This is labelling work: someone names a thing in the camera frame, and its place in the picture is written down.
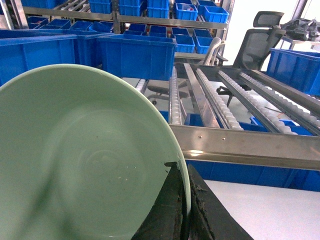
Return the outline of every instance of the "gray floor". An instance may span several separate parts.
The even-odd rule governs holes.
[[[123,80],[125,80],[127,83],[131,84],[134,87],[138,83],[138,79],[135,79],[135,78],[124,78]],[[225,86],[221,82],[211,82],[211,84],[214,86],[215,89],[217,89],[219,86]],[[251,90],[251,91],[248,91],[248,93],[250,93],[261,105],[266,107],[266,109],[273,116],[279,117],[280,119],[289,119],[284,114],[281,114],[280,111],[275,106],[273,106],[271,103],[266,101],[263,97],[258,95],[255,91]],[[147,89],[144,95],[147,97],[151,94],[155,94],[155,93]],[[225,103],[227,103],[228,97],[229,96],[221,95],[221,98],[224,100]],[[156,101],[157,103],[155,107],[159,111],[168,111],[169,103],[167,100],[157,99]],[[193,108],[190,97],[183,98],[182,103],[187,113],[194,113],[194,108]],[[229,109],[238,122],[250,123],[250,117],[252,117],[252,114],[246,109],[246,107],[237,98],[234,97],[232,99],[229,105]]]

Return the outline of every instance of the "chair headrest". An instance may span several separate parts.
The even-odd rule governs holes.
[[[278,11],[259,11],[253,20],[253,27],[272,28],[278,26],[283,15],[283,12]]]

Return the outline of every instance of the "black bag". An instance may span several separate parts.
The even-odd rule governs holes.
[[[294,40],[314,41],[320,36],[320,23],[315,19],[298,18],[291,20],[285,24],[281,24],[281,29],[286,30],[286,36]]]

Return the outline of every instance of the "white wall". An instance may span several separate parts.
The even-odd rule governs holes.
[[[291,20],[297,0],[235,0],[223,57],[232,65],[245,37],[246,31],[253,28],[257,12],[275,11],[284,13],[281,23]]]

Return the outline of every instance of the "office chair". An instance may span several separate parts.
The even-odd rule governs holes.
[[[280,29],[280,20],[283,15],[283,12],[276,11],[259,11],[256,14],[253,20],[254,28],[246,31],[232,67],[261,70],[264,61],[270,54],[270,48],[274,48],[286,33],[285,30]],[[251,90],[246,85],[241,86],[246,91]],[[229,106],[233,98],[229,89],[220,86],[216,91],[219,95],[229,95],[226,104]]]
[[[219,48],[222,46],[221,39],[219,37],[215,37],[212,39],[212,42],[209,46],[208,52],[206,53],[204,60],[201,60],[198,64],[200,65],[206,65],[206,66],[213,66],[215,63],[215,59],[217,56],[217,53],[219,51]],[[179,96],[181,99],[185,99],[189,97],[189,90],[187,87],[186,80],[180,80],[177,79],[178,82],[178,89],[179,89]],[[147,98],[154,99],[152,103],[154,105],[157,104],[156,99],[162,99],[162,100],[169,100],[169,81],[149,81],[147,88],[152,91],[156,92],[156,94],[152,94],[148,96]]]

